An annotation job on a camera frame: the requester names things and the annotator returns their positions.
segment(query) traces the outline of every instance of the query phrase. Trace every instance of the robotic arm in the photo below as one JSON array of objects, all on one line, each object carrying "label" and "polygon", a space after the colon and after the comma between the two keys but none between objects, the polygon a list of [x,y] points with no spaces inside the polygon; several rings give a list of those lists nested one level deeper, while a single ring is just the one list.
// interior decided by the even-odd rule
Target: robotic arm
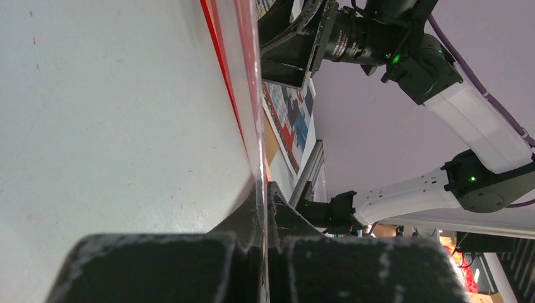
[{"label": "robotic arm", "polygon": [[305,0],[290,25],[293,1],[277,0],[259,20],[264,80],[300,88],[323,59],[359,64],[369,76],[384,65],[382,82],[396,82],[470,147],[411,180],[340,194],[329,204],[300,203],[297,210],[315,226],[342,234],[421,210],[489,213],[535,188],[531,146],[477,91],[448,49],[424,33],[437,2],[368,0],[361,9],[352,1],[352,8],[339,9],[334,0]]}]

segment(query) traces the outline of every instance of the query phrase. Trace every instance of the transparent plastic sheet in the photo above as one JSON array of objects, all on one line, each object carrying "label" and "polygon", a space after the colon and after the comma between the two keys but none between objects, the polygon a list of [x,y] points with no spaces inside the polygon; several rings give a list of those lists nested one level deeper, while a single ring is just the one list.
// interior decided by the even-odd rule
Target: transparent plastic sheet
[{"label": "transparent plastic sheet", "polygon": [[216,48],[223,57],[222,72],[226,77],[229,95],[242,133],[249,167],[254,178],[257,215],[263,237],[262,300],[269,302],[267,267],[267,203],[266,169],[264,151],[264,126],[262,115],[262,90],[260,51],[258,44],[257,12],[254,0],[206,0],[211,6]]}]

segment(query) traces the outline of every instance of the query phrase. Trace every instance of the green indicator light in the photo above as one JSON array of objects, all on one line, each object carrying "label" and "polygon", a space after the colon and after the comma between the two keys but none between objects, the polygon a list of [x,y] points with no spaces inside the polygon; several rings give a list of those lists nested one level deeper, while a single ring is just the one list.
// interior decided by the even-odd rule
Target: green indicator light
[{"label": "green indicator light", "polygon": [[392,64],[396,64],[396,63],[399,61],[399,58],[401,58],[401,55],[400,55],[400,54],[397,54],[397,55],[392,59]]}]

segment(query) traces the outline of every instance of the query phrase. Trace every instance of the colorful picture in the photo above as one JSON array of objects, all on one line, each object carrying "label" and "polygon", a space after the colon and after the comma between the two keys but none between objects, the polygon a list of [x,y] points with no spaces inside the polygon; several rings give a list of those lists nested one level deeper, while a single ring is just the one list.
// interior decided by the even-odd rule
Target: colorful picture
[{"label": "colorful picture", "polygon": [[295,175],[299,171],[309,135],[314,96],[309,85],[294,90],[272,83],[262,84],[264,110]]}]

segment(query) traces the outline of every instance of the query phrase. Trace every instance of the white wall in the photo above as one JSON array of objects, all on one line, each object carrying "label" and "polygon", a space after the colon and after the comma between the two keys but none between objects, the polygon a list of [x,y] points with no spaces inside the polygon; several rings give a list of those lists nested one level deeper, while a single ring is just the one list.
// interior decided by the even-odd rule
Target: white wall
[{"label": "white wall", "polygon": [[[348,0],[341,6],[350,5]],[[437,22],[494,96],[535,134],[535,2],[441,0]],[[324,140],[329,196],[393,184],[431,171],[467,146],[438,118],[357,65],[323,61],[314,76],[316,134]],[[411,218],[459,219],[535,231],[535,206],[479,215],[432,210]]]},{"label": "white wall", "polygon": [[249,190],[199,1],[3,1],[0,54],[0,302],[86,234],[204,232]]}]

